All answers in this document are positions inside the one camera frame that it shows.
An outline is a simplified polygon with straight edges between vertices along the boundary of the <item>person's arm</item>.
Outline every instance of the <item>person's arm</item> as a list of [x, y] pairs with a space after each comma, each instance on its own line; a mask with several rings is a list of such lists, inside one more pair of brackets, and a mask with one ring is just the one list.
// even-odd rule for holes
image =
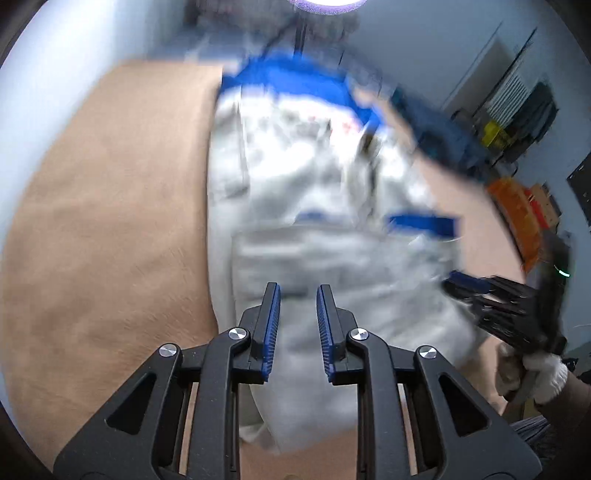
[[536, 480], [591, 478], [591, 386], [568, 372], [556, 355], [520, 359], [503, 344], [498, 359], [496, 387], [503, 396], [519, 388], [524, 369], [538, 372], [531, 395], [557, 432], [556, 456]]
[[560, 438], [566, 438], [581, 425], [591, 408], [591, 386], [581, 382], [572, 373], [560, 394], [548, 403], [536, 404], [540, 413], [558, 431]]

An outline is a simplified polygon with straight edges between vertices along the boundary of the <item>green led light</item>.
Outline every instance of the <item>green led light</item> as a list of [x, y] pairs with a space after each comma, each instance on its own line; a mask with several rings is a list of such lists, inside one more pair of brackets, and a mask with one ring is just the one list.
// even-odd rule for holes
[[569, 277], [570, 273], [566, 273], [563, 272], [561, 269], [559, 269], [556, 265], [554, 266], [554, 268], [558, 271], [559, 274], [561, 274], [563, 277]]

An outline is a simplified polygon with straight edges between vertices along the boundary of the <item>cardboard box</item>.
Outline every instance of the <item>cardboard box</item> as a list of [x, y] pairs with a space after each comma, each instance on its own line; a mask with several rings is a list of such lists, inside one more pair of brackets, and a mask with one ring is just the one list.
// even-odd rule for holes
[[551, 198], [550, 192], [545, 185], [536, 183], [530, 187], [532, 197], [540, 205], [541, 213], [544, 216], [544, 220], [548, 224], [548, 227], [555, 231], [560, 222], [560, 211], [555, 207], [556, 203]]

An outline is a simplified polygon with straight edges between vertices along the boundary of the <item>black gripper frame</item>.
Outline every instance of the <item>black gripper frame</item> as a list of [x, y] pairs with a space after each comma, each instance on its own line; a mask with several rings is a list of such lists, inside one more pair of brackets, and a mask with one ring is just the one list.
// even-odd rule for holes
[[478, 326], [517, 352], [562, 355], [567, 341], [562, 334], [560, 309], [570, 277], [570, 247], [548, 230], [542, 237], [538, 288], [502, 277], [478, 279], [453, 272], [443, 282], [443, 290], [469, 302]]
[[[238, 384], [262, 384], [262, 346], [277, 284], [242, 315], [243, 332], [156, 350], [58, 455], [58, 480], [238, 480]], [[199, 383], [187, 472], [179, 471], [191, 388]]]
[[[530, 447], [433, 347], [409, 352], [368, 333], [320, 287], [333, 340], [333, 385], [358, 386], [358, 480], [532, 480]], [[404, 386], [418, 473], [411, 476], [398, 386]]]

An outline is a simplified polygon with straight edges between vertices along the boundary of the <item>metal screw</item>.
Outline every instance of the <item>metal screw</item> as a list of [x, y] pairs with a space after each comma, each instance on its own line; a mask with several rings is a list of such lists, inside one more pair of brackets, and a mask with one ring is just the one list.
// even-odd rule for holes
[[428, 345], [422, 346], [420, 349], [418, 349], [418, 353], [423, 358], [435, 358], [437, 356], [437, 350]]
[[228, 332], [228, 336], [232, 340], [242, 340], [247, 335], [244, 328], [233, 328]]
[[369, 333], [364, 328], [354, 328], [349, 332], [353, 340], [367, 340]]
[[160, 347], [158, 353], [161, 356], [174, 356], [177, 354], [177, 346], [172, 343], [167, 343]]

